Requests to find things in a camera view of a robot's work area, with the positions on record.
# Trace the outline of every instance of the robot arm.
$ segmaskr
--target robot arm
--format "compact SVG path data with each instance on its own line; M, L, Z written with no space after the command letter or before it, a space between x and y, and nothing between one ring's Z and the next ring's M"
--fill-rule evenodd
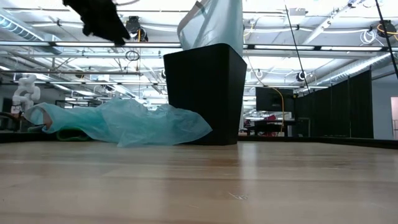
M18 89L15 91L12 97L12 108L11 113L19 115L20 112L26 111L33 107L34 100L40 99L40 88L35 86L36 76L30 75L27 78L20 78Z

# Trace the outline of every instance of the black trash can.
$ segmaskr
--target black trash can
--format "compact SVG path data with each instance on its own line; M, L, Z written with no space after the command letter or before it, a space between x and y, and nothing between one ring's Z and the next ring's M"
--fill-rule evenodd
M164 55L170 105L197 112L213 128L190 142L230 145L238 140L246 62L228 44Z

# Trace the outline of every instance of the light blue plastic bag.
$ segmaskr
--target light blue plastic bag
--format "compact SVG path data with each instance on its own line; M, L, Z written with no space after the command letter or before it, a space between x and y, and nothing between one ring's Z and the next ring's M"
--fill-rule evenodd
M178 25L177 35L184 50L223 43L242 56L242 0L197 1Z
M209 124L192 111L162 105L149 111L136 100L114 98L96 108L61 107L41 103L29 109L25 118L43 124L43 112L52 120L45 133L65 128L78 128L95 140L115 142L119 147L136 145L174 145L202 138L211 131Z

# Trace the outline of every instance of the wooden table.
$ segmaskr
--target wooden table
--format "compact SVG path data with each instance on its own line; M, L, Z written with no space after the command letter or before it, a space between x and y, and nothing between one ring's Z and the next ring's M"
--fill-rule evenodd
M0 223L398 223L398 151L0 144Z

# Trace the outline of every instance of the wall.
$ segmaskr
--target wall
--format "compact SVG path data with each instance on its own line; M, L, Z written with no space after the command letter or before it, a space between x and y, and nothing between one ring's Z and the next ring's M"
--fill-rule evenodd
M0 111L2 111L2 104L4 98L12 99L17 86L0 86ZM64 92L58 91L53 88L43 88L40 86L41 96L40 100L35 103L50 103L55 104L56 100L65 100Z
M393 140L391 97L398 96L397 77L389 76L375 80L372 86L374 138Z

